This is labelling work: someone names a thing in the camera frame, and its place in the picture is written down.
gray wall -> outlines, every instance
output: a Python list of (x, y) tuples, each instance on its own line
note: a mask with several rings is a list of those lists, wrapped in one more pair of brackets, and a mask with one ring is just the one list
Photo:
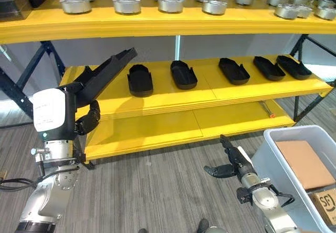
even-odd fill
[[(319, 41), (336, 50), (336, 35), (315, 36)], [(181, 59), (207, 57), (230, 57), (246, 55), (287, 54), (299, 35), (217, 35), (182, 36)], [(173, 60), (175, 37), (128, 37), (58, 40), (52, 42), (66, 66), (97, 65), (126, 48), (135, 47), (139, 55), (134, 61)], [(39, 43), (6, 45), (13, 62), (0, 54), (0, 66), (16, 81), (30, 61)], [(310, 64), (333, 65), (334, 57), (304, 44), (304, 62)], [(30, 96), (34, 92), (55, 87), (57, 74), (48, 56), (44, 55), (34, 71), (24, 92)], [(0, 100), (7, 96), (0, 92)]]

black cable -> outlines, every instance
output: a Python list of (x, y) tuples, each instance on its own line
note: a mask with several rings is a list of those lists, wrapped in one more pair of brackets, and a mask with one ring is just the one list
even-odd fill
[[(29, 188), (29, 187), (36, 188), (38, 183), (44, 181), (45, 179), (47, 179), (47, 178), (49, 178), (49, 177), (51, 177), (55, 174), (77, 171), (77, 170), (79, 170), (79, 168), (80, 167), (77, 166), (76, 168), (54, 171), (50, 174), (47, 174), (46, 176), (37, 178), (36, 181), (32, 181), (31, 179), (25, 179), (25, 178), (0, 180), (0, 191), (11, 193), (11, 192), (17, 192), (17, 191), (20, 191), (20, 190), (23, 190), (23, 189)], [(9, 186), (2, 185), (3, 183), (21, 183), (21, 184), (25, 184), (25, 185), (20, 186), (20, 187), (9, 187)]]
[(275, 192), (275, 194), (276, 194), (277, 196), (281, 196), (281, 197), (286, 197), (286, 198), (288, 198), (288, 200), (287, 200), (284, 204), (281, 205), (282, 208), (285, 207), (285, 206), (287, 206), (287, 205), (289, 205), (289, 204), (291, 204), (291, 203), (293, 203), (293, 202), (295, 201), (295, 198), (294, 198), (292, 195), (290, 195), (290, 194), (284, 194), (284, 193), (282, 193), (282, 192), (279, 192), (279, 190), (277, 190), (277, 189), (274, 187), (273, 184), (269, 185), (269, 187)]

shelf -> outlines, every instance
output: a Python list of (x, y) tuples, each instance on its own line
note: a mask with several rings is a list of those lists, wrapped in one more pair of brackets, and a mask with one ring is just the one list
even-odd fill
[(310, 16), (308, 19), (285, 20), (273, 15), (266, 0), (255, 0), (253, 6), (239, 6), (228, 0), (223, 16), (204, 14), (201, 3), (185, 0), (181, 14), (158, 11), (153, 0), (142, 0), (138, 15), (119, 15), (112, 0), (96, 0), (92, 12), (65, 14), (59, 0), (46, 0), (25, 20), (0, 23), (0, 44), (39, 40), (95, 37), (173, 36), (216, 34), (335, 34), (336, 20)]
[[(265, 57), (275, 62), (277, 55)], [(147, 98), (131, 95), (127, 73), (132, 64), (128, 64), (98, 97), (102, 120), (292, 97), (329, 92), (332, 89), (315, 75), (299, 81), (286, 74), (282, 81), (269, 81), (253, 65), (253, 58), (232, 58), (238, 64), (243, 63), (251, 75), (250, 80), (241, 86), (230, 84), (224, 77), (218, 67), (219, 58), (186, 60), (198, 78), (197, 86), (192, 90), (180, 90), (176, 87), (170, 73), (171, 61), (144, 62), (152, 74), (154, 86), (153, 95)], [(82, 71), (83, 67), (68, 68), (61, 85), (73, 82)], [(89, 107), (79, 109), (76, 117), (87, 114), (88, 110)]]
[(267, 100), (266, 103), (275, 118), (269, 118), (258, 102), (252, 102), (103, 120), (87, 136), (86, 159), (215, 139), (220, 134), (229, 136), (294, 125), (294, 121), (275, 101)]

white plastic bin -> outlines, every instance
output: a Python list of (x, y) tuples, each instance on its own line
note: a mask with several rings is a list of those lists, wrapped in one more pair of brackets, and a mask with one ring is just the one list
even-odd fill
[(303, 230), (333, 233), (324, 223), (295, 173), (279, 151), (275, 142), (306, 140), (336, 179), (336, 143), (317, 125), (270, 129), (264, 132), (265, 142), (252, 157), (261, 178), (269, 177), (280, 191), (292, 194), (295, 202), (284, 207), (293, 221)]

person's foot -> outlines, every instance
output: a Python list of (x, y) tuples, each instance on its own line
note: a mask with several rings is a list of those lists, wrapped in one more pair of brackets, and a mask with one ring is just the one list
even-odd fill
[(198, 229), (196, 233), (204, 233), (208, 228), (209, 228), (209, 221), (203, 218), (198, 224)]

